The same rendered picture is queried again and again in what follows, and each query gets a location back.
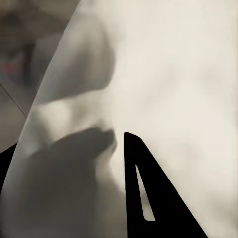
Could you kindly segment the bowl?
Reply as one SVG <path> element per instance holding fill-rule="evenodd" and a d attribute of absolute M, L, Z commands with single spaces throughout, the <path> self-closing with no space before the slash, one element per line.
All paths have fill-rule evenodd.
<path fill-rule="evenodd" d="M 0 238 L 128 238 L 125 132 L 208 238 L 238 238 L 238 0 L 81 0 L 11 159 Z"/>

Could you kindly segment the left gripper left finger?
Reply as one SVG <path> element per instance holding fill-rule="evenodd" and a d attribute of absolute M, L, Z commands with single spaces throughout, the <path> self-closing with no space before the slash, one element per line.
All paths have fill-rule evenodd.
<path fill-rule="evenodd" d="M 17 143 L 0 153 L 0 193 Z"/>

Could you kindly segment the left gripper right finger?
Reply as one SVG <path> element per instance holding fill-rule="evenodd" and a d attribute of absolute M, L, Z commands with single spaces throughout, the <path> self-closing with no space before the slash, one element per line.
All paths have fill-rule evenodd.
<path fill-rule="evenodd" d="M 124 133 L 128 238 L 208 238 L 143 140 Z M 138 166 L 155 221 L 144 218 Z"/>

